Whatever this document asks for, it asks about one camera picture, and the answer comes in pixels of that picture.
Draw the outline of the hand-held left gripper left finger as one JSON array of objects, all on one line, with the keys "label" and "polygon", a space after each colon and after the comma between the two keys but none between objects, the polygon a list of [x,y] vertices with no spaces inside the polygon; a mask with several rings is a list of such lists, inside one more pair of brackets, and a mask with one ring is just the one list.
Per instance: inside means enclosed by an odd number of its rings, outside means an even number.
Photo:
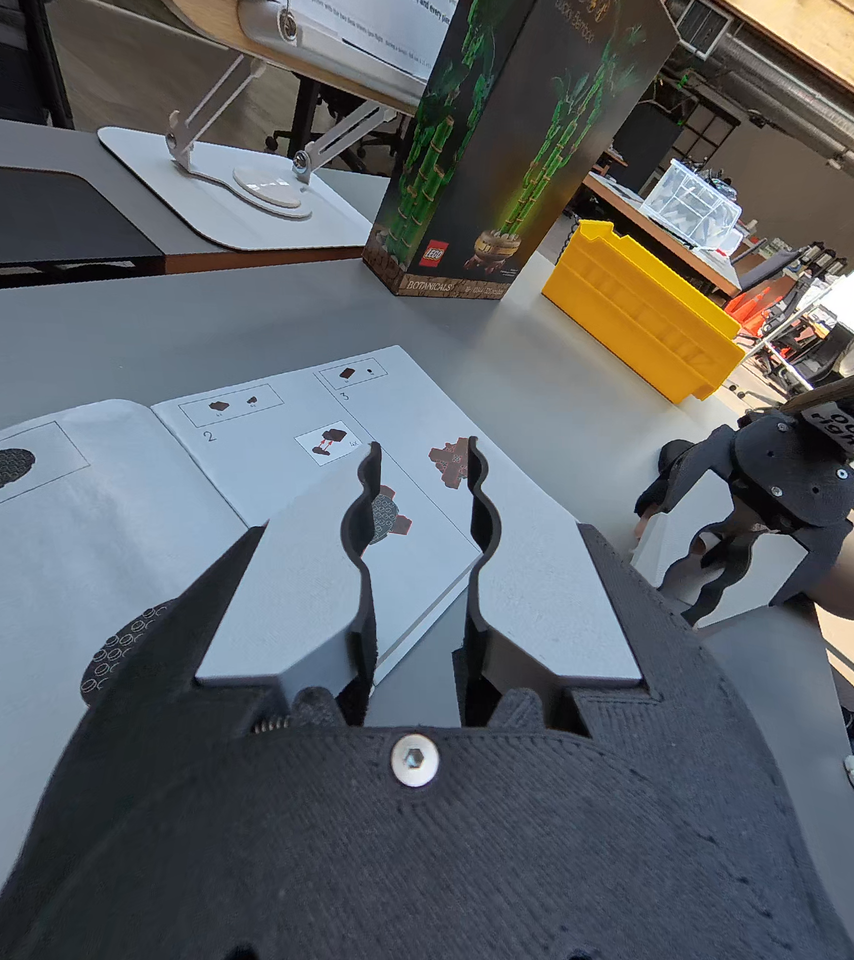
[{"label": "hand-held left gripper left finger", "polygon": [[380,444],[364,444],[265,523],[198,681],[267,682],[285,706],[308,688],[346,706],[369,703],[378,648],[363,554],[381,467]]}]

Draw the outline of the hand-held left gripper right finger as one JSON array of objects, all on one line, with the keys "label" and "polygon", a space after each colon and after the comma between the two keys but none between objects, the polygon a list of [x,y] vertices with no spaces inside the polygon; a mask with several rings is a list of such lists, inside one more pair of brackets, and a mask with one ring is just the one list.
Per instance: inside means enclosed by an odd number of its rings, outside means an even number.
[{"label": "hand-held left gripper right finger", "polygon": [[465,703],[533,690],[633,690],[642,675],[575,516],[488,438],[468,440]]}]

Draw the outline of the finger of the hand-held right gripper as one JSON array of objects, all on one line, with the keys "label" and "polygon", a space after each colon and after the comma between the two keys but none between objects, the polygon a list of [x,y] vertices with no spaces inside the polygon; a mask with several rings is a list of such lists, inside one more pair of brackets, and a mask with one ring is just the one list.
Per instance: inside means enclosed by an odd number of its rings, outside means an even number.
[{"label": "finger of the hand-held right gripper", "polygon": [[702,581],[682,613],[694,628],[770,606],[808,556],[808,548],[793,535],[767,527],[707,527],[697,533],[696,542],[704,544],[701,570],[717,572]]},{"label": "finger of the hand-held right gripper", "polygon": [[657,513],[641,534],[631,565],[671,602],[695,602],[723,572],[720,562],[702,565],[709,550],[719,544],[718,535],[696,532],[692,521]]}]

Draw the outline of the black desk mat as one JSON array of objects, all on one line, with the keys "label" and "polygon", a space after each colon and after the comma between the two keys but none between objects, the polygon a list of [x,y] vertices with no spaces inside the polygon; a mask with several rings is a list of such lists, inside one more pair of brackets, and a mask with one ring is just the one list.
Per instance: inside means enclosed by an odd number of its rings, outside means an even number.
[{"label": "black desk mat", "polygon": [[164,261],[85,178],[0,166],[0,269],[130,263],[161,273]]}]

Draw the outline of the white instruction booklet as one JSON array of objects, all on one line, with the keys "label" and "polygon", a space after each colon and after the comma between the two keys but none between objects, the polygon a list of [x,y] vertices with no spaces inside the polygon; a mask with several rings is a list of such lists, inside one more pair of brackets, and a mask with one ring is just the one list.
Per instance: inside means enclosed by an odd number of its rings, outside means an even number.
[{"label": "white instruction booklet", "polygon": [[[453,462],[460,438],[494,488]],[[574,515],[399,346],[0,432],[0,958],[593,956],[577,777],[533,679],[369,726],[385,642]]]}]

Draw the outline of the yellow plastic bin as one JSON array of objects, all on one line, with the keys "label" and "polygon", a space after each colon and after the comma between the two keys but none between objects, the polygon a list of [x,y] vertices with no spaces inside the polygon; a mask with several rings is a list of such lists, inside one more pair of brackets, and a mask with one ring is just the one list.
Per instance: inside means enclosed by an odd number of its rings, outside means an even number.
[{"label": "yellow plastic bin", "polygon": [[708,399],[746,355],[735,319],[610,222],[578,222],[542,294],[674,404]]}]

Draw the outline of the clear plastic container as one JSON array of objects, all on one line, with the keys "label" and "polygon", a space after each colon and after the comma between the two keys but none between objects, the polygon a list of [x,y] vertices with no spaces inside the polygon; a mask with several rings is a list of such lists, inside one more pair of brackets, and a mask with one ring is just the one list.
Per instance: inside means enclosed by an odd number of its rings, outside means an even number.
[{"label": "clear plastic container", "polygon": [[643,200],[640,212],[694,250],[727,257],[742,239],[736,226],[742,208],[733,187],[704,178],[677,159]]}]

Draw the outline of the wooden workbench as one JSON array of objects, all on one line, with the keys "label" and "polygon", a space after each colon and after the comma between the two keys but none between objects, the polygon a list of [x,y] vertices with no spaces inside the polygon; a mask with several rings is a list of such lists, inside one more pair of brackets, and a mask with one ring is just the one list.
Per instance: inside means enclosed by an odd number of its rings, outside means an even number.
[{"label": "wooden workbench", "polygon": [[730,258],[713,249],[687,246],[679,236],[642,212],[643,199],[633,192],[594,173],[582,180],[581,189],[583,196],[590,197],[600,210],[598,220],[612,223],[618,234],[635,239],[701,291],[720,292],[727,299],[741,294]]}]

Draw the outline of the dark bamboo toy set box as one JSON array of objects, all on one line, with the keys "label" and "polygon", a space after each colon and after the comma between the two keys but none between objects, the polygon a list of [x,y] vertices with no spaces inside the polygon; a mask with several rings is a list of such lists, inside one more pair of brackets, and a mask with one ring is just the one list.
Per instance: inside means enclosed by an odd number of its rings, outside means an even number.
[{"label": "dark bamboo toy set box", "polygon": [[679,43],[662,1],[458,2],[362,260],[499,300]]}]

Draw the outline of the white tilting stand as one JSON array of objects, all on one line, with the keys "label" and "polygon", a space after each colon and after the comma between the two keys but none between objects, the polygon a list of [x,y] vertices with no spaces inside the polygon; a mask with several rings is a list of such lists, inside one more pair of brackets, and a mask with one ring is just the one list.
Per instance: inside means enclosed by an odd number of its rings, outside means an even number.
[{"label": "white tilting stand", "polygon": [[120,126],[97,131],[101,145],[191,229],[209,242],[267,264],[356,258],[372,223],[318,171],[397,112],[364,101],[292,159],[201,137],[265,69],[238,54],[186,115],[173,111],[164,137]]}]

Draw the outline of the white air vent grille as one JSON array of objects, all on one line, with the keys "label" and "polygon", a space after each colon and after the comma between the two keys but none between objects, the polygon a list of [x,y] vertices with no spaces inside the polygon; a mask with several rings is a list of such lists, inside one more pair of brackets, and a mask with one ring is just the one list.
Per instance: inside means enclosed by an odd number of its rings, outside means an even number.
[{"label": "white air vent grille", "polygon": [[734,21],[731,12],[709,1],[671,1],[668,8],[680,46],[702,61],[710,57]]}]

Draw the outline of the silver clamp bar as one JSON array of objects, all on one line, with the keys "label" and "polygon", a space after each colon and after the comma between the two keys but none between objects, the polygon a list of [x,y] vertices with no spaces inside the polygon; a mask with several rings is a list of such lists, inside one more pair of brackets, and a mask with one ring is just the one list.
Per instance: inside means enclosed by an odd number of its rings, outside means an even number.
[{"label": "silver clamp bar", "polygon": [[456,1],[241,1],[253,42],[365,82],[395,75],[426,81]]}]

